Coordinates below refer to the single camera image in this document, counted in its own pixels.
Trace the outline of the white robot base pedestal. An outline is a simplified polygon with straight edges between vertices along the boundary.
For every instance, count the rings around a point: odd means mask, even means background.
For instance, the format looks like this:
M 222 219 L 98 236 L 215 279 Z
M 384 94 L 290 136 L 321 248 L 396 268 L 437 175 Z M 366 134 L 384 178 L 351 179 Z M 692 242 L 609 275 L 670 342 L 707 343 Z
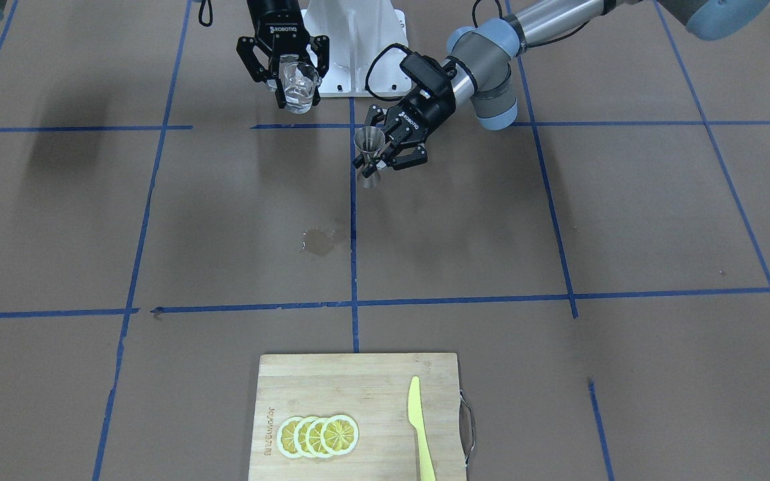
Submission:
M 412 82 L 402 72 L 404 53 L 393 43 L 409 45 L 404 12 L 390 1 L 309 1 L 303 24 L 312 36 L 330 39 L 330 66 L 319 88 L 324 98 L 368 97 L 370 86 L 381 97 L 402 97 Z

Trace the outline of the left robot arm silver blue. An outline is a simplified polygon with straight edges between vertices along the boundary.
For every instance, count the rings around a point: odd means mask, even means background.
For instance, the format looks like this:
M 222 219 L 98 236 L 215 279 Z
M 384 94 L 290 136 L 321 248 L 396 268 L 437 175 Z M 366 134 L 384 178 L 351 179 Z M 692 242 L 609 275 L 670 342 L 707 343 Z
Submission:
M 378 96 L 369 107 L 352 138 L 352 167 L 367 180 L 383 168 L 425 164 L 428 138 L 466 103 L 485 129 L 509 127 L 517 116 L 511 62 L 568 39 L 618 6 L 618 1 L 538 1 L 453 31 L 440 61 L 401 43 L 386 46 L 383 53 L 400 52 L 398 68 L 412 87 L 403 96 Z

